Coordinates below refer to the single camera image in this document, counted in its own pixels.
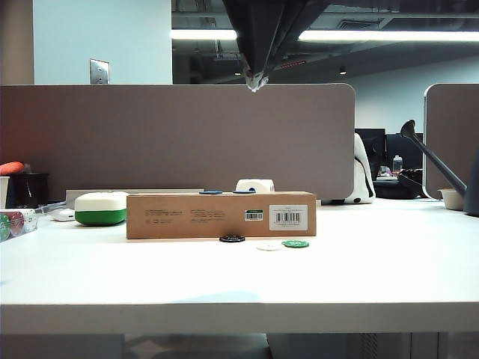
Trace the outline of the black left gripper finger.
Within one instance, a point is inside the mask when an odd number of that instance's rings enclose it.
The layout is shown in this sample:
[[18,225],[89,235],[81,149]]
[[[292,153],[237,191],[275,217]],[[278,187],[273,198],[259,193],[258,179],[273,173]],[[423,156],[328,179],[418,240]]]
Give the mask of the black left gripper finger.
[[299,35],[319,17],[328,7],[328,1],[286,1],[278,24],[272,49],[263,69],[261,86],[269,81],[269,75],[281,62],[289,43],[298,39]]
[[278,50],[296,16],[295,1],[224,1],[241,54],[245,83],[256,92],[269,81]]

